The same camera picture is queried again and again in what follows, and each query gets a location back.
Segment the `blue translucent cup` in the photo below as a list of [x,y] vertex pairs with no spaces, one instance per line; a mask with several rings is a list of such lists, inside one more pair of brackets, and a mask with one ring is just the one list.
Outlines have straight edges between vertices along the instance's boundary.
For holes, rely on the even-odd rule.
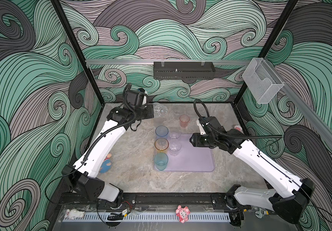
[[159,138],[167,139],[168,133],[169,133],[169,129],[164,125],[158,126],[155,129],[156,139],[159,139]]

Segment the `teal translucent cup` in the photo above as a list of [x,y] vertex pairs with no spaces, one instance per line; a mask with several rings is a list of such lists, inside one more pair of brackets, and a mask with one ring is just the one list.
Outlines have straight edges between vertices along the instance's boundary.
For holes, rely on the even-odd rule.
[[154,157],[154,164],[157,170],[163,171],[168,165],[168,156],[166,153],[157,153]]

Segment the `yellow translucent cup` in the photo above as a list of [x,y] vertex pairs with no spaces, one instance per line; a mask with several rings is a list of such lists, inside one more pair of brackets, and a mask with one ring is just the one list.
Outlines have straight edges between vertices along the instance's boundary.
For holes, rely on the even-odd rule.
[[156,153],[167,153],[169,141],[166,138],[159,138],[154,143]]

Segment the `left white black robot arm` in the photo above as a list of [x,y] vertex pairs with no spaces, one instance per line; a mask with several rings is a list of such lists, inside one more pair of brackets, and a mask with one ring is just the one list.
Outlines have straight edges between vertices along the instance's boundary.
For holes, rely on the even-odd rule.
[[109,112],[100,134],[73,165],[63,168],[62,177],[70,189],[90,201],[119,202],[121,190],[97,177],[101,166],[132,124],[153,117],[153,105],[147,92],[143,88],[132,90],[131,84],[127,84],[122,105]]

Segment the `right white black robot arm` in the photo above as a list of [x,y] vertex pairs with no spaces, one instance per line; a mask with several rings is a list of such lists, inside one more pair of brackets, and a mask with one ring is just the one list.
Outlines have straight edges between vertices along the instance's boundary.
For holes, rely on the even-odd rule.
[[214,116],[202,116],[197,109],[201,100],[194,100],[193,107],[198,116],[199,133],[194,133],[190,143],[194,147],[219,148],[245,162],[256,171],[272,189],[259,190],[233,185],[226,193],[227,206],[232,226],[242,225],[245,210],[257,207],[258,215],[273,212],[284,221],[299,224],[311,201],[315,183],[309,178],[300,178],[289,172],[255,146],[256,136],[246,136],[237,129],[226,131]]

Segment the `clear glass cup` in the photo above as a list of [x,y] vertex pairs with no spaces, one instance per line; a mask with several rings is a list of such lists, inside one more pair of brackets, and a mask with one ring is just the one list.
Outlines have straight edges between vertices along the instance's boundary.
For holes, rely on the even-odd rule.
[[153,117],[160,118],[168,115],[168,108],[160,103],[153,103]]
[[168,150],[168,154],[171,156],[177,156],[180,153],[180,150],[182,148],[182,144],[179,141],[171,141],[169,143],[169,150]]
[[179,139],[181,136],[181,133],[179,131],[172,130],[169,132],[168,137],[172,140]]

